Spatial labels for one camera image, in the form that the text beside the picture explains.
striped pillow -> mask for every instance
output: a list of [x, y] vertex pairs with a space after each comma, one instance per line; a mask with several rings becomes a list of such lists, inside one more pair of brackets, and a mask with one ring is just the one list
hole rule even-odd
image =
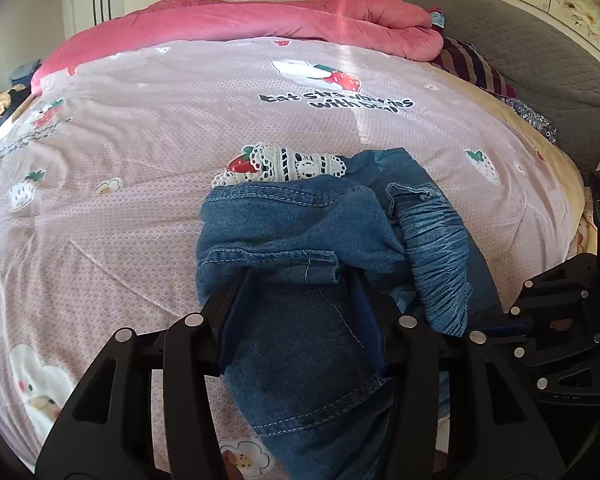
[[504, 76], [478, 54], [471, 43], [444, 38], [442, 52], [431, 64], [492, 94], [518, 97]]

pink bed sheet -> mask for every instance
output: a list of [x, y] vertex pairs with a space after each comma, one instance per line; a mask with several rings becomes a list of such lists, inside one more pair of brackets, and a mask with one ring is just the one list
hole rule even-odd
[[265, 36], [360, 46], [414, 61], [431, 61], [442, 50], [427, 11], [401, 0], [162, 0], [65, 41], [33, 76], [32, 92], [41, 93], [48, 74], [118, 52], [175, 40]]

wall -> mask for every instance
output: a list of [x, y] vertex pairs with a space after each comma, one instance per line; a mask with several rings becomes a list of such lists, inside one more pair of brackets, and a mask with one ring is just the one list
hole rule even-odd
[[64, 41], [62, 0], [0, 0], [0, 92], [23, 63], [44, 59]]

blue jeans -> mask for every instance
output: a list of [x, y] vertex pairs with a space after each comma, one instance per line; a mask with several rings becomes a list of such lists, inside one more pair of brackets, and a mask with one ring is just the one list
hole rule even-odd
[[364, 269], [402, 312], [439, 332], [461, 335], [472, 312], [499, 308], [460, 217], [408, 153], [344, 161], [343, 178], [216, 188], [201, 211], [201, 301], [241, 266], [259, 275], [225, 378], [294, 480], [371, 478], [386, 433], [392, 383], [375, 373], [350, 329], [342, 266]]

jeans seam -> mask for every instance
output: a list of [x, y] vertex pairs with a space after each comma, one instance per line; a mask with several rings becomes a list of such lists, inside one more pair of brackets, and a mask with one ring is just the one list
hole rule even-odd
[[221, 197], [217, 197], [217, 198], [207, 198], [206, 202], [218, 202], [219, 200], [226, 200], [229, 198], [243, 198], [243, 197], [258, 197], [258, 198], [267, 198], [269, 200], [280, 200], [280, 202], [288, 202], [290, 204], [296, 204], [296, 205], [303, 205], [306, 207], [327, 207], [329, 204], [333, 204], [334, 202], [337, 202], [337, 198], [334, 198], [333, 200], [329, 200], [328, 202], [321, 202], [319, 204], [310, 204], [308, 202], [298, 202], [298, 200], [291, 200], [290, 198], [284, 198], [281, 196], [275, 196], [275, 195], [267, 195], [267, 194], [262, 194], [262, 193], [238, 193], [238, 194], [231, 194], [231, 195], [225, 195], [225, 196], [221, 196]]
[[306, 269], [304, 270], [304, 282], [309, 283], [309, 279], [308, 279], [307, 275], [309, 274], [309, 266], [311, 265], [311, 258], [309, 258], [309, 255], [306, 253], [305, 250], [302, 250], [302, 254], [304, 254], [304, 256], [306, 257]]
[[[317, 408], [316, 410], [313, 410], [312, 412], [309, 413], [303, 413], [302, 415], [296, 415], [296, 416], [290, 416], [289, 418], [284, 418], [282, 420], [277, 420], [275, 422], [270, 422], [269, 424], [261, 424], [260, 426], [252, 426], [252, 428], [254, 430], [258, 430], [259, 428], [268, 428], [269, 426], [275, 426], [276, 424], [280, 424], [281, 422], [289, 422], [291, 420], [296, 420], [296, 418], [301, 418], [303, 416], [309, 416], [309, 415], [313, 415], [314, 413], [318, 413], [320, 412], [320, 410], [325, 410], [327, 408], [330, 408], [331, 406], [333, 406], [334, 404], [337, 404], [338, 402], [340, 402], [342, 399], [344, 399], [347, 396], [350, 396], [351, 394], [354, 394], [356, 391], [361, 390], [364, 386], [366, 386], [367, 384], [369, 384], [371, 382], [371, 379], [369, 379], [367, 382], [360, 384], [360, 386], [358, 386], [356, 389], [351, 390], [349, 393], [344, 394], [343, 396], [341, 396], [339, 399], [334, 400], [333, 402], [331, 402], [330, 404], [327, 404], [326, 406], [322, 406], [321, 408]], [[375, 388], [371, 393], [369, 393], [369, 395], [371, 395], [372, 393], [374, 393], [378, 388]], [[284, 431], [293, 431], [293, 430], [301, 430], [302, 428], [308, 428], [308, 426], [300, 426], [299, 428], [292, 428], [291, 430], [284, 430]]]
[[285, 193], [296, 193], [298, 195], [305, 195], [305, 196], [310, 196], [312, 198], [318, 198], [317, 195], [314, 195], [313, 193], [305, 193], [302, 191], [295, 191], [293, 189], [287, 189], [285, 187], [274, 187], [274, 186], [254, 186], [253, 184], [247, 184], [246, 186], [244, 184], [240, 185], [240, 189], [272, 189], [275, 191], [284, 191]]
[[356, 337], [356, 334], [353, 332], [353, 330], [351, 329], [351, 327], [349, 326], [349, 324], [347, 323], [347, 321], [344, 319], [344, 316], [340, 313], [340, 310], [338, 309], [338, 307], [336, 306], [336, 304], [333, 303], [333, 301], [327, 300], [327, 298], [324, 297], [324, 294], [320, 290], [319, 286], [317, 286], [315, 288], [318, 290], [318, 292], [320, 293], [320, 295], [322, 296], [322, 299], [324, 301], [327, 301], [327, 302], [331, 303], [331, 306], [336, 310], [336, 312], [338, 313], [338, 316], [340, 316], [340, 319], [344, 323], [344, 326], [347, 327], [347, 330], [349, 330], [349, 333], [353, 336], [353, 339], [355, 339], [358, 342], [358, 344], [360, 345], [360, 348], [364, 349], [365, 346], [360, 342], [360, 339], [358, 339]]
[[[267, 253], [267, 254], [263, 254], [263, 253], [250, 253], [249, 251], [245, 251], [243, 249], [234, 249], [234, 248], [227, 248], [227, 249], [213, 249], [211, 251], [208, 252], [206, 258], [211, 257], [212, 254], [214, 253], [241, 253], [241, 254], [251, 254], [253, 256], [255, 256], [254, 258], [218, 258], [218, 259], [213, 259], [213, 260], [207, 260], [205, 259], [205, 261], [203, 261], [202, 263], [200, 263], [198, 265], [198, 267], [202, 267], [206, 264], [212, 264], [212, 263], [218, 263], [218, 262], [255, 262], [258, 260], [279, 260], [280, 258], [284, 258], [286, 255], [288, 254], [294, 254], [294, 253], [298, 253], [299, 251], [280, 251], [277, 253]], [[315, 250], [316, 253], [325, 253], [325, 255], [329, 254], [329, 251], [321, 251], [321, 250]], [[325, 262], [328, 264], [334, 264], [337, 263], [337, 258], [336, 260], [326, 260], [323, 258], [310, 258], [309, 255], [306, 253], [306, 250], [302, 250], [302, 254], [304, 254], [304, 256], [307, 258], [307, 260], [309, 261], [309, 263], [311, 263], [311, 260], [315, 261], [315, 262]]]
[[376, 388], [372, 392], [369, 392], [366, 396], [363, 396], [360, 399], [355, 400], [349, 406], [346, 406], [345, 408], [341, 409], [339, 412], [332, 413], [330, 416], [328, 416], [326, 418], [323, 418], [321, 420], [316, 420], [315, 422], [312, 422], [311, 424], [307, 424], [306, 426], [299, 426], [298, 428], [291, 428], [290, 430], [275, 431], [273, 433], [259, 433], [258, 436], [275, 436], [275, 435], [279, 435], [279, 434], [283, 434], [283, 433], [292, 433], [294, 431], [309, 430], [310, 428], [314, 428], [315, 426], [319, 426], [320, 424], [324, 424], [325, 422], [329, 422], [330, 420], [336, 418], [337, 416], [339, 416], [339, 415], [341, 415], [341, 414], [349, 411], [351, 408], [355, 408], [356, 406], [359, 406], [362, 402], [365, 402], [365, 400], [367, 400], [374, 393], [376, 393], [376, 391], [378, 391], [381, 386], [378, 386], [378, 388]]
[[[330, 254], [333, 254], [333, 251], [325, 251], [322, 249], [296, 249], [296, 250], [291, 250], [291, 251], [271, 251], [269, 253], [255, 253], [255, 252], [251, 252], [251, 251], [247, 251], [245, 249], [241, 249], [241, 248], [218, 248], [218, 249], [211, 249], [208, 252], [209, 254], [213, 254], [213, 253], [242, 253], [242, 254], [253, 254], [254, 256], [259, 256], [259, 257], [265, 257], [265, 258], [279, 258], [280, 256], [284, 256], [286, 254], [296, 254], [296, 253], [304, 253], [304, 255], [306, 256], [306, 251], [309, 250], [312, 253], [316, 253], [316, 254], [320, 254], [320, 256], [327, 256]], [[311, 258], [312, 260], [316, 260], [319, 262], [330, 262], [331, 260], [321, 260], [320, 258]]]

